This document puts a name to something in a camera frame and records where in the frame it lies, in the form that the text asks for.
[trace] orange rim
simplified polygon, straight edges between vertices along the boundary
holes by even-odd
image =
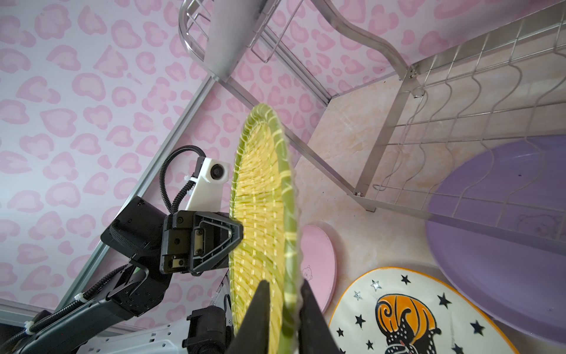
[[[471,307],[473,307],[489,324],[491,324],[493,326],[493,328],[495,328],[495,330],[497,331],[497,333],[499,333],[499,335],[505,340],[505,342],[507,342],[507,344],[511,347],[511,349],[516,353],[519,354],[519,351],[517,350],[517,348],[515,348],[515,346],[513,345],[513,343],[511,343],[511,341],[509,340],[509,338],[507,338],[507,336],[505,335],[505,333],[503,333],[501,331],[501,329],[499,329],[499,327],[497,327],[497,325],[491,320],[491,318],[489,318],[479,307],[477,307],[476,305],[474,305],[470,300],[466,299],[462,294],[460,294],[458,292],[458,290],[454,289],[453,287],[451,287],[450,285],[446,284],[445,282],[441,282],[440,280],[438,280],[437,278],[434,278],[428,274],[425,273],[421,273],[419,271],[416,270],[412,270],[412,269],[407,269],[407,268],[401,268],[401,267],[380,267],[380,268],[376,268],[376,269],[372,269],[370,271],[365,272],[364,274],[360,275],[359,277],[356,278],[356,280],[354,280],[347,288],[346,290],[344,290],[344,293],[342,293],[342,295],[340,296],[340,299],[338,300],[338,303],[336,304],[336,307],[334,308],[334,311],[332,312],[332,316],[330,317],[330,323],[332,323],[332,319],[334,319],[334,314],[336,313],[336,309],[338,308],[338,304],[340,303],[340,301],[342,301],[342,298],[344,297],[344,295],[346,295],[346,292],[348,292],[348,290],[350,289],[350,287],[352,287],[352,285],[354,285],[355,282],[358,281],[359,278],[365,276],[368,273],[373,272],[374,270],[379,270],[379,269],[402,269],[402,270],[407,270],[413,273],[417,273],[420,275],[424,275],[427,278],[430,278],[442,285],[444,285],[445,287],[447,287],[448,289],[452,290],[453,292],[455,292],[456,294],[458,294],[458,296],[460,296],[461,298],[463,298],[468,304],[471,305]]]

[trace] plate with orange rim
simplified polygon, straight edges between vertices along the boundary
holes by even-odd
[[[377,268],[356,279],[329,326],[341,353],[518,354],[454,288],[404,268]]]

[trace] cartoon illustration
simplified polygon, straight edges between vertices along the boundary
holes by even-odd
[[[311,279],[312,279],[312,269],[311,269],[311,266],[307,266],[306,268],[303,268],[303,278],[305,278],[306,280],[311,280]]]
[[[442,331],[428,307],[416,298],[401,294],[380,297],[375,319],[387,339],[385,354],[436,354],[433,336]]]
[[[517,231],[535,236],[554,238],[558,232],[561,217],[551,215],[519,215]]]

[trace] yellow woven basket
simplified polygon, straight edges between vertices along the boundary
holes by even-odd
[[[234,163],[230,217],[244,226],[242,242],[230,253],[234,331],[261,280],[269,281],[269,353],[295,347],[299,259],[297,215],[290,156],[279,118],[260,104],[244,124]]]

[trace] white zip tie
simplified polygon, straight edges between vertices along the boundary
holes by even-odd
[[[29,330],[29,328],[31,326],[33,326],[34,324],[35,324],[34,321],[25,321],[24,322],[25,334],[27,334],[27,335],[35,334],[35,332],[32,332],[32,331]]]
[[[75,300],[78,300],[80,302],[82,302],[83,304],[86,304],[88,302],[87,299],[84,298],[83,293],[78,293],[77,295],[75,295]]]

